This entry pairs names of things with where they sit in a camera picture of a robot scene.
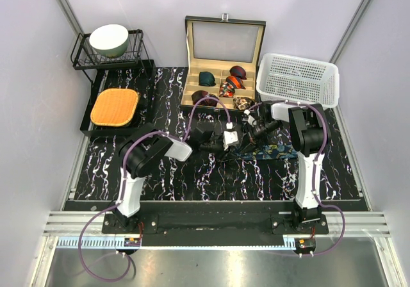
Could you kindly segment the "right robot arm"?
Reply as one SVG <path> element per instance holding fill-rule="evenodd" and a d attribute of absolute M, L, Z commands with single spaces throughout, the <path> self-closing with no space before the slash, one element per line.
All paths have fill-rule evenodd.
<path fill-rule="evenodd" d="M 267 101 L 245 110 L 245 135 L 249 147 L 261 147 L 280 122 L 290 126 L 290 140 L 299 163 L 298 188 L 291 211 L 297 233 L 314 230 L 321 221 L 320 172 L 325 148 L 331 139 L 321 104 Z"/>

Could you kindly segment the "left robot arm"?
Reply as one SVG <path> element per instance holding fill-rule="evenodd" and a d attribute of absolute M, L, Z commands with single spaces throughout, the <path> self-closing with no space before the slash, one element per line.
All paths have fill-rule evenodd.
<path fill-rule="evenodd" d="M 140 210 L 145 178 L 163 158 L 185 162 L 197 152 L 223 153 L 222 135 L 205 127 L 196 127 L 190 131 L 187 140 L 181 141 L 148 123 L 127 138 L 118 148 L 120 189 L 113 210 L 116 226 L 124 233 L 132 233 L 138 227 L 136 214 Z"/>

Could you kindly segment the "blue patterned necktie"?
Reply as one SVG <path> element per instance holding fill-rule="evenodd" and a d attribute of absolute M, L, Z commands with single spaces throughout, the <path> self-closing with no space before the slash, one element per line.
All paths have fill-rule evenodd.
<path fill-rule="evenodd" d="M 236 150 L 233 154 L 242 160 L 285 160 L 297 159 L 297 152 L 291 145 L 270 144 L 253 151 L 240 152 Z"/>

